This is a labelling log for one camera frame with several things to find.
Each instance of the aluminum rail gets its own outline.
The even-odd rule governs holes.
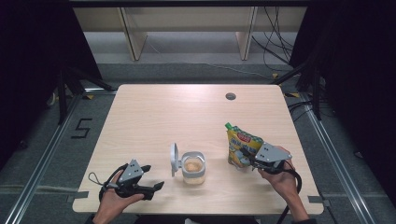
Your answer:
[[[19,199],[15,202],[13,207],[10,209],[7,217],[7,224],[16,224],[20,223],[21,219],[26,212],[26,209],[32,201],[33,196],[35,195],[35,190],[37,189],[37,186],[47,170],[47,167],[50,164],[50,161],[56,151],[57,146],[62,140],[62,137],[64,135],[64,131],[67,128],[70,118],[73,115],[74,110],[77,107],[77,104],[79,100],[81,99],[80,95],[75,95],[70,103],[69,106],[69,113],[66,116],[64,122],[58,125],[58,127],[55,130],[54,135],[49,141],[49,144],[47,145],[46,150],[44,151],[43,155],[41,156],[40,161],[38,162],[37,166],[35,167],[35,170],[33,171],[32,175],[30,176],[29,181],[27,184],[24,186],[22,193],[19,197]]]
[[[300,95],[302,96],[302,101],[309,100],[309,97],[306,93],[301,92]],[[338,155],[338,152],[332,144],[332,140],[330,139],[329,135],[327,135],[326,129],[324,128],[322,122],[316,119],[315,114],[311,110],[311,105],[306,105],[305,110],[307,111],[306,113],[308,114],[308,117],[311,120],[312,125],[314,126],[315,131],[317,132],[318,137],[323,144],[327,155],[329,156],[330,162],[332,163],[332,166],[334,167],[334,170],[341,181],[341,185],[346,191],[346,196],[349,198],[353,208],[355,209],[356,215],[358,216],[359,220],[361,221],[361,223],[376,223],[375,217],[370,212],[366,201],[361,196],[358,187],[352,180],[347,168],[345,167],[343,161]]]

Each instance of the food pouch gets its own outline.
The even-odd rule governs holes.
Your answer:
[[[228,163],[236,166],[238,169],[248,167],[250,161],[243,155],[240,149],[244,147],[250,154],[256,155],[262,146],[262,139],[244,132],[237,126],[232,126],[230,123],[226,123],[225,127],[227,128],[229,142]]]

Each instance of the wooden table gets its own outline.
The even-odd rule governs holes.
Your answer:
[[[228,100],[229,92],[236,99]],[[288,149],[303,178],[300,196],[308,214],[323,212],[321,203],[308,201],[308,196],[318,196],[318,191],[283,94],[274,85],[120,86],[79,187],[79,191],[88,191],[89,197],[75,199],[73,209],[95,212],[99,206],[100,187],[88,179],[90,172],[103,182],[119,166],[136,159],[141,166],[151,165],[139,185],[165,183],[152,201],[135,203],[124,210],[126,213],[281,213],[286,203],[256,170],[241,172],[227,162],[227,122]],[[172,177],[172,143],[177,143],[180,158],[188,151],[204,153],[204,184],[185,184],[181,171]]]

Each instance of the white lid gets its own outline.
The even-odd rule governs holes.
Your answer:
[[[171,165],[172,165],[172,176],[175,176],[178,168],[181,167],[181,161],[178,160],[178,150],[176,143],[171,145]]]

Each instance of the wrist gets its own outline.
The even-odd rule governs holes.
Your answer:
[[[100,214],[97,213],[97,214],[93,217],[92,222],[93,222],[94,224],[107,224],[107,223],[109,223],[110,221],[107,220],[107,218],[105,218],[105,217],[103,217],[103,216],[101,216]]]
[[[301,201],[300,196],[295,194],[290,194],[287,197],[284,197],[286,203],[288,204],[291,215],[293,216],[294,221],[304,221],[309,219],[308,214],[304,208],[303,202]]]

